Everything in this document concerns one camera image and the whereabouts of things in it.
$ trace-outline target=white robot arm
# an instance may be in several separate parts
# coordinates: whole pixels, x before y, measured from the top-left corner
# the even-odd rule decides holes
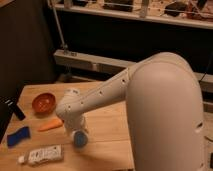
[[[204,171],[202,96],[183,58],[159,53],[91,91],[70,89],[56,113],[75,130],[84,112],[121,100],[137,171]]]

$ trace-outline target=orange carrot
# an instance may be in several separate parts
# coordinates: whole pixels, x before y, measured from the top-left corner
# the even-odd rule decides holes
[[[46,123],[44,123],[43,125],[41,125],[38,128],[38,131],[47,131],[53,128],[58,128],[61,127],[63,125],[63,122],[61,119],[59,118],[54,118]]]

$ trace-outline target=bowl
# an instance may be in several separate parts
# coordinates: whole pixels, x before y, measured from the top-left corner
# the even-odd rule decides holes
[[[42,93],[32,102],[32,108],[36,113],[45,114],[54,110],[56,105],[55,96],[51,93]]]

